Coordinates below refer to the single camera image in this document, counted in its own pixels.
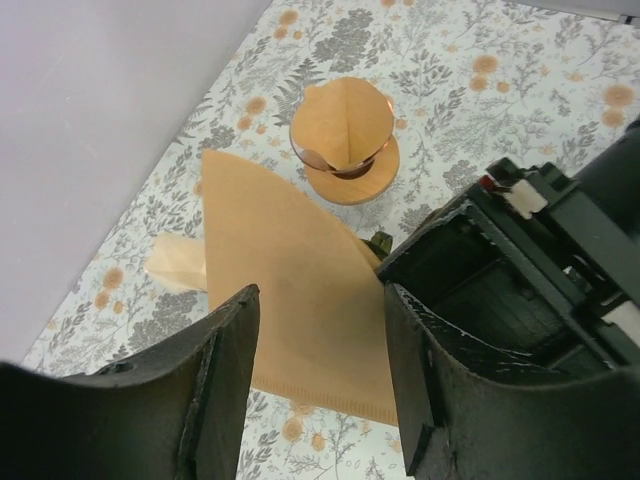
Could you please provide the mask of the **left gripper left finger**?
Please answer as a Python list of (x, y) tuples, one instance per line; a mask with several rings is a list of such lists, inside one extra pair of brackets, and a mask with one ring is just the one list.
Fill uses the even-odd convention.
[(201, 320), (91, 375), (92, 479), (233, 479), (260, 323), (251, 284)]

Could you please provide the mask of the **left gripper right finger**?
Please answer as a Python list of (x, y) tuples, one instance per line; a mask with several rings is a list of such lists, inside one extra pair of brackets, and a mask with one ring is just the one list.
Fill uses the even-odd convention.
[(575, 454), (557, 372), (438, 317), (406, 289), (384, 291), (405, 465), (416, 479), (569, 479)]

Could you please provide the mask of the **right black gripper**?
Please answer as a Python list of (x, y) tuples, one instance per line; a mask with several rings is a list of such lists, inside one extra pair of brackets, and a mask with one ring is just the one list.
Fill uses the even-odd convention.
[(557, 370), (639, 361), (639, 216), (551, 164), (503, 158), (383, 263), (460, 332)]

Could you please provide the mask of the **green glass coffee dripper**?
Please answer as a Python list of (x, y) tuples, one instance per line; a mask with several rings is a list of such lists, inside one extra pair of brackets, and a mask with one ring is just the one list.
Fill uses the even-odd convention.
[(384, 231), (377, 231), (363, 242), (380, 261), (385, 260), (393, 248), (393, 236)]

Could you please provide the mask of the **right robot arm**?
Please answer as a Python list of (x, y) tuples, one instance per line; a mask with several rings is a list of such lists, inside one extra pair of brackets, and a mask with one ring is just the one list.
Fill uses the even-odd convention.
[(381, 265), (443, 320), (572, 377), (639, 361), (639, 126), (577, 174), (502, 158)]

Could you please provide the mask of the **orange coffee filter box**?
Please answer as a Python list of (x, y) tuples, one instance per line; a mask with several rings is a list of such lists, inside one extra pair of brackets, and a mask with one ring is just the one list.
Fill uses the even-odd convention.
[(173, 293), (207, 290), (205, 243), (173, 233), (159, 234), (145, 262), (146, 273)]

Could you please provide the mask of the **floral tablecloth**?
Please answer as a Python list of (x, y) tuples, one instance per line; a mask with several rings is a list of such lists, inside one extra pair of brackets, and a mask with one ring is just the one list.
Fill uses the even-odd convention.
[[(363, 79), (392, 105), (398, 174), (372, 201), (330, 203), (311, 187), (290, 126), (309, 86)], [(639, 126), (639, 33), (505, 1), (276, 1), (187, 117), (131, 206), (41, 335), (25, 368), (1, 370), (1, 474), (92, 479), (100, 418), (91, 375), (211, 313), (207, 290), (173, 293), (145, 271), (161, 233), (205, 243), (202, 155), (279, 175), (362, 242), (390, 255), (435, 210), (508, 158), (577, 174)], [(375, 274), (385, 260), (374, 257)], [(384, 291), (389, 283), (382, 283)], [(575, 472), (639, 475), (639, 361), (566, 384)], [(359, 454), (373, 424), (251, 383), (233, 479), (380, 479)]]

